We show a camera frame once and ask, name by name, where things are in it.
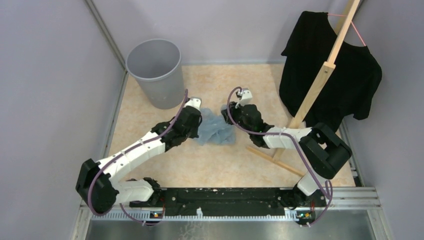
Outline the light blue plastic trash bag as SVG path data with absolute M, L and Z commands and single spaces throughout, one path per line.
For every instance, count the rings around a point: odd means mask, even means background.
M 194 139 L 199 145 L 233 145 L 236 143 L 234 126 L 226 123 L 222 115 L 215 114 L 209 108 L 201 108 L 200 112 L 202 122 L 198 127 L 198 137 Z

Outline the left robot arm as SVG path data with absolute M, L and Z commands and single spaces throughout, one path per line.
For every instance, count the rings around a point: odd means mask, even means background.
M 98 161 L 81 165 L 75 190 L 96 216 L 107 214 L 114 205 L 144 202 L 154 207 L 160 193 L 153 180 L 121 180 L 147 160 L 164 154 L 187 139 L 198 137 L 202 116 L 201 100 L 189 99 L 170 121 L 160 122 L 135 143 Z

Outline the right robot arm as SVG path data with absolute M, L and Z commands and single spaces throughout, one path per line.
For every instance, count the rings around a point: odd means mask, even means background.
M 291 190 L 282 194 L 283 206 L 293 210 L 320 197 L 332 200 L 331 180 L 353 152 L 329 126 L 319 122 L 301 129 L 276 127 L 264 122 L 256 105 L 240 106 L 234 101 L 222 106 L 221 114 L 227 124 L 248 133 L 259 148 L 296 150 L 307 172 Z

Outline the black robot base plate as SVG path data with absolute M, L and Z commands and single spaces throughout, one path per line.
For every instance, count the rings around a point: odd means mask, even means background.
M 146 202 L 129 203 L 131 208 L 158 208 L 165 216 L 193 216 L 201 209 L 206 217 L 283 216 L 289 210 L 325 207 L 324 195 L 317 190 L 310 196 L 295 188 L 163 188 Z

